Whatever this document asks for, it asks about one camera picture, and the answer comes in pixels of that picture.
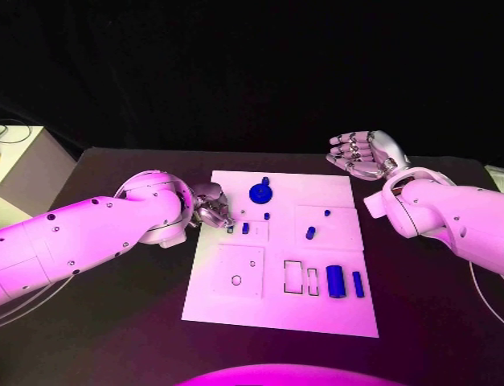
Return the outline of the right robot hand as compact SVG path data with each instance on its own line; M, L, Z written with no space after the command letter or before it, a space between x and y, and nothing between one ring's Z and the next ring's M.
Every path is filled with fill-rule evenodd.
M381 131L357 131L329 139L326 161L365 181L388 179L411 167L406 154Z

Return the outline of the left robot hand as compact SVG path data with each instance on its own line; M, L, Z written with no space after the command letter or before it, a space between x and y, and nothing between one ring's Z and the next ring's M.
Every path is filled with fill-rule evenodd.
M229 200L217 183L200 183L191 187L194 219L213 228L230 228L234 220L229 215Z

